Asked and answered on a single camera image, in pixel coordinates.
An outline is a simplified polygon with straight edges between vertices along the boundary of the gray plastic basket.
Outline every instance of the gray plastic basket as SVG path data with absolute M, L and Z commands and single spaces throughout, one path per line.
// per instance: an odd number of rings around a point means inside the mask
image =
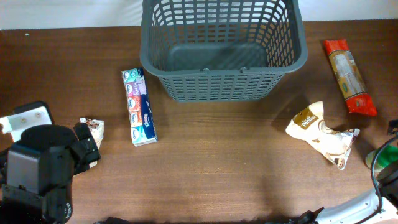
M 178 101 L 256 100 L 308 57 L 297 0 L 144 0 L 141 63 Z

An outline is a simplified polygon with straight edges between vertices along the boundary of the wooden table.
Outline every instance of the wooden table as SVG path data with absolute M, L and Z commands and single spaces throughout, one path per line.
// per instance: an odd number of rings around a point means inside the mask
M 131 144 L 121 70 L 141 66 L 139 27 L 0 31 L 0 116 L 44 100 L 57 124 L 105 121 L 102 160 L 73 179 L 70 223 L 237 221 L 294 217 L 372 188 L 364 157 L 398 119 L 398 21 L 306 22 L 309 57 L 259 101 L 172 100 L 147 74 L 159 142 Z M 348 114 L 322 47 L 346 38 L 379 112 Z M 323 101 L 326 124 L 360 128 L 344 171 L 288 136 L 290 119 Z M 0 149 L 12 143 L 0 136 Z

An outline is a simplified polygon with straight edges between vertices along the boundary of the torn paper wrapper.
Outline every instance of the torn paper wrapper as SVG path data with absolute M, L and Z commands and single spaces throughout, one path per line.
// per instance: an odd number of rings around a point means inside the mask
M 81 123 L 86 123 L 90 129 L 91 135 L 97 144 L 98 150 L 101 147 L 102 139 L 104 138 L 104 121 L 99 121 L 95 119 L 80 118 Z M 90 164 L 90 168 L 97 165 L 97 161 Z
M 323 120 L 323 102 L 319 101 L 294 116 L 286 128 L 286 133 L 293 138 L 306 141 L 339 170 L 343 170 L 351 146 L 359 135 L 359 129 L 340 132 L 326 127 Z

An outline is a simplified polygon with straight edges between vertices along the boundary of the pasta package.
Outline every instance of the pasta package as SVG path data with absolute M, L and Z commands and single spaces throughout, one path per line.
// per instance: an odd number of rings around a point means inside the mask
M 376 107 L 366 90 L 347 41 L 325 40 L 324 45 L 349 112 L 377 115 Z

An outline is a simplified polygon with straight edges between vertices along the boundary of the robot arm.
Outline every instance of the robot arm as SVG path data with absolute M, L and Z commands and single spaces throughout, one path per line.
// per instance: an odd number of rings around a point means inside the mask
M 36 106 L 43 109 L 41 103 Z M 26 109 L 7 117 L 18 141 L 0 158 L 5 182 L 0 223 L 66 223 L 73 212 L 72 178 L 88 170 L 100 153 L 87 124 L 77 124 L 74 132 L 53 124 L 35 126 L 42 115 L 27 116 L 38 112 Z
M 385 197 L 382 198 L 382 212 L 363 223 L 377 223 L 383 220 L 398 219 L 397 208 Z M 379 205 L 379 199 L 374 189 L 349 200 L 341 205 L 324 208 L 316 218 L 318 224 L 357 223 L 372 215 Z

